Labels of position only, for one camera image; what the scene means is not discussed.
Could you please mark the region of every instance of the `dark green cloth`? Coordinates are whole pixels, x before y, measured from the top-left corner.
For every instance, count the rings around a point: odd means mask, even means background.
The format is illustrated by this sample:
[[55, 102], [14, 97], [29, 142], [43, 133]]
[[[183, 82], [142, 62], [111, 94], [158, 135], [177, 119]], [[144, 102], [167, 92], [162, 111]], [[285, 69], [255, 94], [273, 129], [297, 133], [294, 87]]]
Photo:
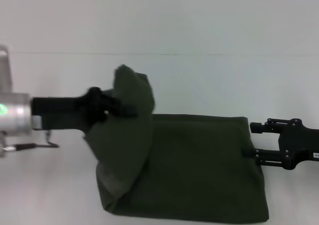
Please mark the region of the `dark green cloth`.
[[136, 105], [139, 117], [110, 116], [86, 135], [105, 210], [234, 224], [269, 218], [262, 170], [241, 155], [253, 148], [247, 118], [152, 115], [146, 76], [126, 66], [116, 71], [112, 93]]

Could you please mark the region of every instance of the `black metal bracket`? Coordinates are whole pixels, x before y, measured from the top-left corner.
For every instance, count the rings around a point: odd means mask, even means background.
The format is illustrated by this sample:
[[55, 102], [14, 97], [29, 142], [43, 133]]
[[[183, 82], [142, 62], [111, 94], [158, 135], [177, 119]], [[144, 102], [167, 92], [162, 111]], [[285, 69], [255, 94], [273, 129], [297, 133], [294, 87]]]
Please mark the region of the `black metal bracket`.
[[254, 149], [243, 151], [243, 156], [254, 158], [257, 165], [282, 167], [292, 170], [302, 161], [319, 162], [319, 130], [306, 128], [300, 119], [268, 119], [251, 123], [252, 133], [277, 133], [279, 151]]

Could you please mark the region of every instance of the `green indicator light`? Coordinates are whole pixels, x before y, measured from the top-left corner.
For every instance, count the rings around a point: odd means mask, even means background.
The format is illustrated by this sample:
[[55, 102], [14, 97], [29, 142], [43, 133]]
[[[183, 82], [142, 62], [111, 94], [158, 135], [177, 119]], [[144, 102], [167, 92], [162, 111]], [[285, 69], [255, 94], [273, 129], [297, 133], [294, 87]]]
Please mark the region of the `green indicator light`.
[[4, 104], [0, 104], [0, 114], [6, 114], [8, 112], [8, 107]]

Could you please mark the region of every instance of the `robotic arm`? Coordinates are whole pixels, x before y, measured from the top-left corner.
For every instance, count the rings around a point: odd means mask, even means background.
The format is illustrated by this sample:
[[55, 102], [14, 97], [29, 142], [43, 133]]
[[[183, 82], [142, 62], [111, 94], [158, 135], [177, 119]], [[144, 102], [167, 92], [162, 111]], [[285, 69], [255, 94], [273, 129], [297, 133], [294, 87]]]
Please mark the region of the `robotic arm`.
[[252, 133], [276, 133], [279, 135], [279, 151], [255, 149], [243, 151], [243, 156], [255, 158], [256, 164], [282, 167], [292, 170], [302, 161], [319, 162], [319, 130], [306, 128], [300, 119], [268, 119], [251, 123]]
[[56, 148], [48, 145], [19, 144], [9, 146], [7, 136], [30, 134], [32, 130], [78, 129], [87, 132], [96, 122], [103, 122], [108, 114], [118, 117], [136, 117], [133, 106], [92, 87], [76, 98], [31, 98], [28, 94], [12, 93], [8, 52], [0, 47], [0, 156], [8, 151], [36, 147]]

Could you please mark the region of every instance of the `silver metal cylinder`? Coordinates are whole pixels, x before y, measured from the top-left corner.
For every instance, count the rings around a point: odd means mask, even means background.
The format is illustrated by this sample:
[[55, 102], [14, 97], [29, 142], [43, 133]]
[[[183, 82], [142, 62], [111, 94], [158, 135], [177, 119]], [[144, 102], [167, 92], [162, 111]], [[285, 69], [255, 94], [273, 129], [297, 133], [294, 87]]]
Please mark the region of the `silver metal cylinder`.
[[32, 130], [28, 94], [0, 93], [0, 132], [6, 136], [29, 134]]

